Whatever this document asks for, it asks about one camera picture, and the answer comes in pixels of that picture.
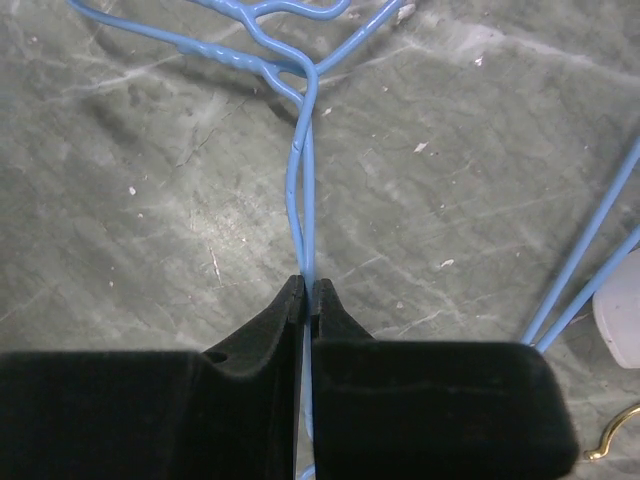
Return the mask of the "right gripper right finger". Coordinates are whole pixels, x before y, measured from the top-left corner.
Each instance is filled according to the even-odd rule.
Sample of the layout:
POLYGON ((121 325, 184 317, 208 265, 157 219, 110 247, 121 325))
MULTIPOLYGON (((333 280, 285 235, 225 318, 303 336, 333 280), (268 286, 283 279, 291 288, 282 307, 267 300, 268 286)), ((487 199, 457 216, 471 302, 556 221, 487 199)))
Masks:
POLYGON ((314 287, 320 479, 559 479, 579 445, 556 377, 509 342, 378 340, 314 287))

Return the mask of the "metal clothes rack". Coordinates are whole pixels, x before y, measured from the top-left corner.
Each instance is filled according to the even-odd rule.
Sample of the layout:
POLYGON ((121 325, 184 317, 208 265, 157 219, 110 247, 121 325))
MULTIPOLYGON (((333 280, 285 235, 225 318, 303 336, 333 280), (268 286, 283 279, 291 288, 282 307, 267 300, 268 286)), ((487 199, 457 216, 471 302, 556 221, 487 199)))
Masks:
POLYGON ((636 249, 622 260, 592 301, 600 336, 617 364, 625 369, 640 366, 639 275, 636 249))

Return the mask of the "beige plastic hanger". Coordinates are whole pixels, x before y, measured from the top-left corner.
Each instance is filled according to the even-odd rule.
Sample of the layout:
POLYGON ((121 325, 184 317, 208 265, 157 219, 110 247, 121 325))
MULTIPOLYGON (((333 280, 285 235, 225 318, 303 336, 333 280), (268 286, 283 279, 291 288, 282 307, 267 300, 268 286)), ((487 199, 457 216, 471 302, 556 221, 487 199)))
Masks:
POLYGON ((627 407, 617 413, 606 425, 601 433, 599 445, 595 449, 587 450, 583 456, 590 462, 595 462, 605 458, 610 451, 616 433, 634 416, 639 414, 640 405, 638 403, 627 407))

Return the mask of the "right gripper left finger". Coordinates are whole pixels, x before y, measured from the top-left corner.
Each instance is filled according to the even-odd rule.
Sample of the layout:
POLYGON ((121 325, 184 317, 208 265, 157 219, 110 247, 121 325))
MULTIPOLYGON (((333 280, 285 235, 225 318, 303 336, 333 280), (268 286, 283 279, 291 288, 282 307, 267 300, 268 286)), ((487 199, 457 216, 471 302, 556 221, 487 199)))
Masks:
POLYGON ((204 351, 1 356, 5 479, 291 479, 303 279, 204 351))

